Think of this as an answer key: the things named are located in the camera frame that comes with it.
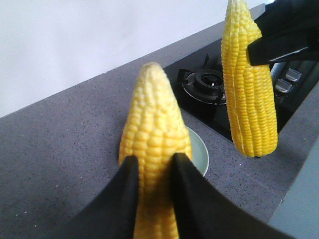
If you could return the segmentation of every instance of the corn on the cob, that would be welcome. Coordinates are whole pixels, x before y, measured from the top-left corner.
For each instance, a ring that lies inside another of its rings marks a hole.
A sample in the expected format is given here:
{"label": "corn on the cob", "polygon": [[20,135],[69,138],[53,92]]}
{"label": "corn on the cob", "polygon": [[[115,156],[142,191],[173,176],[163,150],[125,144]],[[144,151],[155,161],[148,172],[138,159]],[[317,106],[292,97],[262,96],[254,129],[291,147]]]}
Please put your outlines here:
{"label": "corn on the cob", "polygon": [[251,157],[273,152],[278,143],[269,66],[251,66],[248,58],[247,46],[261,36],[247,4],[229,0],[222,38],[227,111],[236,148]]}
{"label": "corn on the cob", "polygon": [[191,158],[188,129],[161,66],[142,67],[120,143],[119,163],[127,155],[139,161],[139,203],[135,239],[178,238],[169,193],[174,153]]}

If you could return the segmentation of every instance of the kitchen counter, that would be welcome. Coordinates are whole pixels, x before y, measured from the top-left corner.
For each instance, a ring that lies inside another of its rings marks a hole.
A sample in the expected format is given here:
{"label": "kitchen counter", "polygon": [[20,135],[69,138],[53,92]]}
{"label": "kitchen counter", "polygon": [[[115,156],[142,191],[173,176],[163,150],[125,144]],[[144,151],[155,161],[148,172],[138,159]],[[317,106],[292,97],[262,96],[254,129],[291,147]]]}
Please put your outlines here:
{"label": "kitchen counter", "polygon": [[[260,13],[262,6],[254,9]],[[40,238],[83,209],[118,169],[118,146],[141,66],[166,67],[220,38],[219,23],[0,119],[0,237]],[[319,135],[316,85],[279,135],[277,150],[247,158],[182,112],[205,142],[207,180],[267,222]]]}

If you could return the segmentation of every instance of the stove knob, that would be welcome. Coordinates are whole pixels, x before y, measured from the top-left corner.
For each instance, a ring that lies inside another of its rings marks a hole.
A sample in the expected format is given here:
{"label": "stove knob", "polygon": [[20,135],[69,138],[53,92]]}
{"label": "stove knob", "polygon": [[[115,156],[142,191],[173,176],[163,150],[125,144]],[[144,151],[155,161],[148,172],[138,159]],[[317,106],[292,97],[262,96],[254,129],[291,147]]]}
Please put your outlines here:
{"label": "stove knob", "polygon": [[302,74],[300,72],[289,68],[286,73],[286,79],[292,82],[297,82],[300,79],[301,75]]}
{"label": "stove knob", "polygon": [[280,93],[287,94],[291,90],[292,86],[293,85],[288,81],[279,78],[275,84],[275,89]]}

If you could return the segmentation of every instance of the gas stove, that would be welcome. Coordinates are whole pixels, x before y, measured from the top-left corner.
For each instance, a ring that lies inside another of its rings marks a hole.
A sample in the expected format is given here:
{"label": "gas stove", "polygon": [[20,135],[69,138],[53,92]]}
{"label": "gas stove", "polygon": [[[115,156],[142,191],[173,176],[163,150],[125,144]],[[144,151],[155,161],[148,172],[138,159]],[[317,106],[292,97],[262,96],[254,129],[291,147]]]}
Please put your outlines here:
{"label": "gas stove", "polygon": [[[271,65],[278,132],[319,79],[317,61]],[[221,65],[221,39],[164,68],[179,106],[232,140]]]}

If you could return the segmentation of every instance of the white wall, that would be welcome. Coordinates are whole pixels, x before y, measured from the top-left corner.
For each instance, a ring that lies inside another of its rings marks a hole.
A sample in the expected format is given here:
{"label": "white wall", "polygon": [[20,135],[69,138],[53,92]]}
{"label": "white wall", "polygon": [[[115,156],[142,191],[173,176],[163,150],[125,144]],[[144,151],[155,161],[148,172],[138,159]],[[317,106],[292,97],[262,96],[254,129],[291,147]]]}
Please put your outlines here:
{"label": "white wall", "polygon": [[0,117],[221,22],[226,5],[0,0]]}

